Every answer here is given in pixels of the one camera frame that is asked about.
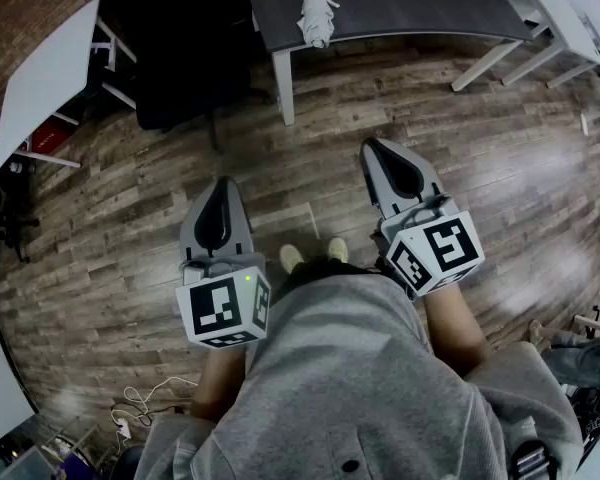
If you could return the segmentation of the person's beige shoe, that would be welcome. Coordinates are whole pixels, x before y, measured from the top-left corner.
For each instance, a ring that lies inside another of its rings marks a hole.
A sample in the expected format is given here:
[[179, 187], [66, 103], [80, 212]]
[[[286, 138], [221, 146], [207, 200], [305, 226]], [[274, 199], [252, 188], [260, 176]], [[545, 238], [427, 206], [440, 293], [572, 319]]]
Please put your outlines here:
[[297, 247], [284, 244], [279, 251], [279, 261], [285, 273], [291, 274], [294, 269], [304, 262], [304, 258]]
[[332, 237], [328, 242], [326, 255], [329, 260], [347, 263], [349, 261], [349, 250], [345, 240], [341, 237]]

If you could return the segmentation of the dark wooden table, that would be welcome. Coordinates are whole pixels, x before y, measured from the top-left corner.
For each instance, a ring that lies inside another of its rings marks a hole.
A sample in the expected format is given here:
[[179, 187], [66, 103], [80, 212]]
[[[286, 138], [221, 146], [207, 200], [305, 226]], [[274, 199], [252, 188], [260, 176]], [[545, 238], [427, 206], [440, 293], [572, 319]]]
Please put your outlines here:
[[[385, 35], [454, 34], [527, 41], [530, 34], [508, 0], [333, 0], [330, 43]], [[297, 26], [303, 0], [250, 0], [271, 55], [285, 125], [295, 121], [292, 52], [307, 46]]]

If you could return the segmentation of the person's grey sweatshirt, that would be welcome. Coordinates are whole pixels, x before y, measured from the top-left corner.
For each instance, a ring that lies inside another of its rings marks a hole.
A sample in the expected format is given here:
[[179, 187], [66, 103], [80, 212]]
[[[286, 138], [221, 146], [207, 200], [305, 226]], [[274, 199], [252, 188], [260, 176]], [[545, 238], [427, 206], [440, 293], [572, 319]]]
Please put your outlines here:
[[327, 277], [271, 309], [234, 418], [152, 426], [134, 480], [570, 480], [574, 411], [536, 348], [517, 342], [466, 379], [433, 352], [426, 315], [373, 274]]

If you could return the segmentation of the black chair base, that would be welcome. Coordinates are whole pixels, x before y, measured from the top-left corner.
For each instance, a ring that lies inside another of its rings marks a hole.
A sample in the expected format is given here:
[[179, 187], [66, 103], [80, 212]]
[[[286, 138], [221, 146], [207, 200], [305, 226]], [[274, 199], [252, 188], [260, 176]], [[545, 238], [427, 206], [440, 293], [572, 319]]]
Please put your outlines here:
[[32, 216], [29, 173], [26, 166], [21, 172], [0, 169], [0, 245], [13, 249], [21, 263], [30, 257], [22, 253], [22, 230], [38, 227], [40, 221]]

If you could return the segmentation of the white umbrella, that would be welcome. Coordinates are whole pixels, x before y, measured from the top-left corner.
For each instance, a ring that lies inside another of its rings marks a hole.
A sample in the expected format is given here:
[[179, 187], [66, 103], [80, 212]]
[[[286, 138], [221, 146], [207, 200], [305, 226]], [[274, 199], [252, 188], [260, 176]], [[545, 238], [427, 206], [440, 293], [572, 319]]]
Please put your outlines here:
[[334, 10], [340, 5], [333, 0], [303, 0], [297, 26], [307, 46], [326, 48], [334, 32]]

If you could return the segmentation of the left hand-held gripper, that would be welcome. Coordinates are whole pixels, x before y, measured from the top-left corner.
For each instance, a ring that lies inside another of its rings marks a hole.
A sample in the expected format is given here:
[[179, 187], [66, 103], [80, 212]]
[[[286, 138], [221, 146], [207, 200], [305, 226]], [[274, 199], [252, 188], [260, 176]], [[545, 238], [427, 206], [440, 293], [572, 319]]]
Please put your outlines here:
[[[267, 336], [271, 286], [252, 251], [251, 226], [236, 182], [220, 177], [193, 202], [180, 228], [183, 285], [176, 289], [190, 342], [235, 347]], [[232, 255], [212, 258], [214, 255]], [[196, 256], [206, 255], [208, 259]]]

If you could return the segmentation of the black office chair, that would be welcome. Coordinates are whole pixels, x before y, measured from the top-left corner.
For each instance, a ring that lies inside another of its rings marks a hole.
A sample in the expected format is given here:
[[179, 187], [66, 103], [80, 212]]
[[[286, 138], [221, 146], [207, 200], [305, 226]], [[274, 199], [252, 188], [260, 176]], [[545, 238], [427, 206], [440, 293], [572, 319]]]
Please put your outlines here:
[[251, 84], [252, 41], [244, 20], [222, 0], [100, 0], [136, 54], [134, 101], [139, 126], [167, 132], [204, 117], [214, 150], [214, 113], [244, 98], [270, 104]]

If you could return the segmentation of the red box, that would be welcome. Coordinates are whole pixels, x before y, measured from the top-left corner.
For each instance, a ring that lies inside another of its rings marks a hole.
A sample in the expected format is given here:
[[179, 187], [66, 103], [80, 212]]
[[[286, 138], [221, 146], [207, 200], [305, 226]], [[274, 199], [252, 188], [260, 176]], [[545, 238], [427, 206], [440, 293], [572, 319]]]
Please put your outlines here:
[[77, 128], [77, 125], [51, 116], [32, 133], [31, 151], [51, 155], [75, 133]]

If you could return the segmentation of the person's left beige shoe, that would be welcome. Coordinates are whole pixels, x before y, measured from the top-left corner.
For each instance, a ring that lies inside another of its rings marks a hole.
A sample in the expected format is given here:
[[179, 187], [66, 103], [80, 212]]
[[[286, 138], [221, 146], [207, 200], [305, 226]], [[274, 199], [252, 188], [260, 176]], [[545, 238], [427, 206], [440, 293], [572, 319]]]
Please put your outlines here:
[[279, 261], [285, 273], [291, 274], [294, 269], [304, 262], [304, 258], [297, 247], [284, 244], [279, 251]]

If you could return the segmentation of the person's black trousers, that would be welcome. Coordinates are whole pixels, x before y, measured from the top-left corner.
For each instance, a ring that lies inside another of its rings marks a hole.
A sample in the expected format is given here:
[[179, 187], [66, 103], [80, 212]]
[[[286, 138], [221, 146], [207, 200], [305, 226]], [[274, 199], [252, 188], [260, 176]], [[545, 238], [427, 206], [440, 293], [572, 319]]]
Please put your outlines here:
[[292, 269], [282, 284], [279, 295], [283, 297], [301, 286], [327, 277], [359, 274], [373, 274], [373, 271], [344, 263], [335, 258], [321, 257], [308, 262], [301, 262]]

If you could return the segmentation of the person's left forearm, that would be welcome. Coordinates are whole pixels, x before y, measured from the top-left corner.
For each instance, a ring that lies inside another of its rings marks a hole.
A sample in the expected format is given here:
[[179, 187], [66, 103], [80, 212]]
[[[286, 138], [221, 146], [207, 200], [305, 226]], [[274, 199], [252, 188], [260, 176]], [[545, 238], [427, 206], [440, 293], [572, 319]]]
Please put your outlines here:
[[257, 348], [254, 342], [209, 350], [194, 390], [192, 417], [214, 424], [234, 418]]

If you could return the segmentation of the person's right forearm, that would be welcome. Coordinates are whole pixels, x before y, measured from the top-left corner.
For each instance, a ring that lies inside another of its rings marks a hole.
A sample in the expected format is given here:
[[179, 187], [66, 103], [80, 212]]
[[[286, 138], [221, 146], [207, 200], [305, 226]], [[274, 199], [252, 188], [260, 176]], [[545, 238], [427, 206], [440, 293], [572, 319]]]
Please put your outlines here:
[[424, 296], [429, 340], [436, 357], [466, 379], [494, 354], [460, 287], [449, 284]]

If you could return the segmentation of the person's right beige shoe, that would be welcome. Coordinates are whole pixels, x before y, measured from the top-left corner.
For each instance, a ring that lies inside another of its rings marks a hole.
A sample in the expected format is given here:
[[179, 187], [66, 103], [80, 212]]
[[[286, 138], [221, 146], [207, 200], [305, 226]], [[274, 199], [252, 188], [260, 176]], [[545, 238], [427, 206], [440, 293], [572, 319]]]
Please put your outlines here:
[[332, 237], [328, 242], [326, 255], [329, 260], [347, 263], [349, 261], [349, 250], [345, 240], [341, 237]]

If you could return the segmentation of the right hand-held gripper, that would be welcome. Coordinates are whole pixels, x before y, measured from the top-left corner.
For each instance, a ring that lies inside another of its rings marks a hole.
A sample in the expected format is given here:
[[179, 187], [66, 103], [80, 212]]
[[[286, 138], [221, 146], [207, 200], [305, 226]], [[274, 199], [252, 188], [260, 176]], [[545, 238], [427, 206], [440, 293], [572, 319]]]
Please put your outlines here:
[[470, 214], [440, 194], [427, 160], [397, 142], [369, 138], [360, 161], [371, 202], [386, 219], [384, 259], [414, 295], [456, 283], [484, 262]]

